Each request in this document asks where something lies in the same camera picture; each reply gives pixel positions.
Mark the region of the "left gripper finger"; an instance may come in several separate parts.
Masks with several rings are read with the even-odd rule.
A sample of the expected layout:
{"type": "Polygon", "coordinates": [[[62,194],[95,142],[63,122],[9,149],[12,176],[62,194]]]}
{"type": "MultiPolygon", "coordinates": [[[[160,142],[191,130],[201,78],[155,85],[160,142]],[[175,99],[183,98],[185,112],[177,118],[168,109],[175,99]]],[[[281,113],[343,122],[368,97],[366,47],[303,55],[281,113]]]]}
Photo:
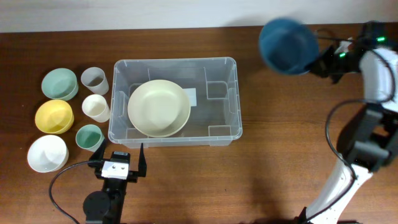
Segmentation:
{"type": "Polygon", "coordinates": [[[106,149],[106,140],[104,139],[102,141],[101,145],[99,146],[99,148],[97,148],[97,150],[90,157],[90,161],[100,161],[100,160],[102,160],[103,156],[104,156],[105,149],[106,149]]]}
{"type": "Polygon", "coordinates": [[[138,176],[146,177],[146,174],[147,174],[147,163],[144,155],[144,144],[142,143],[139,153],[138,176]]]}

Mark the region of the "blue plate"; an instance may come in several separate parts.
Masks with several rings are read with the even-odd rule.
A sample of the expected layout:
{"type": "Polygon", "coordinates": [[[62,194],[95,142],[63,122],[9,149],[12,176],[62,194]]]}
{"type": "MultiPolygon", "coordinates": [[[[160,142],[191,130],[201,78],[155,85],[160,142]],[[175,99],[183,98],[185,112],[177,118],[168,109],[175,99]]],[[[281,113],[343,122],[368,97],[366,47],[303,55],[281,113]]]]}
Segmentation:
{"type": "Polygon", "coordinates": [[[264,25],[258,46],[265,64],[285,75],[308,73],[319,52],[318,40],[313,32],[301,22],[287,17],[264,25]]]}

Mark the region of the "beige plate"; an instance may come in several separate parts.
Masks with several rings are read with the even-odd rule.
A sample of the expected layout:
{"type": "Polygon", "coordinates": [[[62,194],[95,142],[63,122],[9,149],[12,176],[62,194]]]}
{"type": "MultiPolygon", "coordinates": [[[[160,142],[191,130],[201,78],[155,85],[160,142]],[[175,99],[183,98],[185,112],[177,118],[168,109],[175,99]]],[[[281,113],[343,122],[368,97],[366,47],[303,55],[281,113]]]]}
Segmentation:
{"type": "Polygon", "coordinates": [[[188,113],[189,98],[182,87],[168,80],[151,80],[140,85],[128,101],[129,120],[140,113],[188,113]]]}

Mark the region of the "yellow bowl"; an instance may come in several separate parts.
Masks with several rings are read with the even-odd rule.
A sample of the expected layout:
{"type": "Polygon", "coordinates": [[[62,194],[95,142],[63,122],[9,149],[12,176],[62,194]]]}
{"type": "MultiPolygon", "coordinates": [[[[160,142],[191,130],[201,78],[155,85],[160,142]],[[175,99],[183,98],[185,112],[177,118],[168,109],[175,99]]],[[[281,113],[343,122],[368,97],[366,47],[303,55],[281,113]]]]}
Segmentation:
{"type": "Polygon", "coordinates": [[[35,114],[36,127],[47,134],[63,134],[73,123],[72,107],[63,100],[49,100],[35,114]]]}

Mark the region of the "cream plate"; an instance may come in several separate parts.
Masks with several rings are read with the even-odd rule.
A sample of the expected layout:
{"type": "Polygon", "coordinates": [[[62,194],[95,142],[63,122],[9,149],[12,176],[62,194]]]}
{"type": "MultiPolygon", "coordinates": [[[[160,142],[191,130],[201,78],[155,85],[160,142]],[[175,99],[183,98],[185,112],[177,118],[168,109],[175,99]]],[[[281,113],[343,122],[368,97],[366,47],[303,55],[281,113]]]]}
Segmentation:
{"type": "Polygon", "coordinates": [[[166,138],[176,134],[190,118],[188,113],[140,113],[131,118],[131,123],[142,134],[152,138],[166,138]]]}

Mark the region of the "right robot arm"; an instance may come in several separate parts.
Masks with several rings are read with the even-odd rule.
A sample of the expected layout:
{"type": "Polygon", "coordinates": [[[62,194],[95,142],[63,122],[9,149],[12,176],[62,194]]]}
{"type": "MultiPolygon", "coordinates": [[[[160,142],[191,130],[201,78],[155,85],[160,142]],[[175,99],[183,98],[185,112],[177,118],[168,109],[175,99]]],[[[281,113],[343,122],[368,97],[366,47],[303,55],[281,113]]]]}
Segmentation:
{"type": "Polygon", "coordinates": [[[384,24],[366,22],[357,38],[337,41],[339,46],[330,46],[308,68],[335,83],[346,73],[361,73],[364,97],[343,101],[329,112],[325,137],[338,160],[319,196],[296,217],[297,223],[339,223],[359,188],[397,156],[397,52],[384,34],[384,24]],[[363,107],[333,144],[331,118],[352,103],[363,107]]]}

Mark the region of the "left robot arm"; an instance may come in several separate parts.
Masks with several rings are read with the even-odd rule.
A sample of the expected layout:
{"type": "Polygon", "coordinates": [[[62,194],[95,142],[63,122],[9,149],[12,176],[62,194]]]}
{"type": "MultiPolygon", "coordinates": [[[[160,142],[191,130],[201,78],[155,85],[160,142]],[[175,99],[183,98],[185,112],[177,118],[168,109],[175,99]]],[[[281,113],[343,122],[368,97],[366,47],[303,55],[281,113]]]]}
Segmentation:
{"type": "Polygon", "coordinates": [[[83,202],[86,223],[120,223],[127,184],[136,183],[147,173],[143,145],[140,146],[137,171],[129,169],[129,153],[114,151],[109,159],[105,159],[105,149],[104,140],[89,159],[89,166],[94,168],[95,176],[103,181],[103,186],[101,190],[90,193],[83,202]]]}

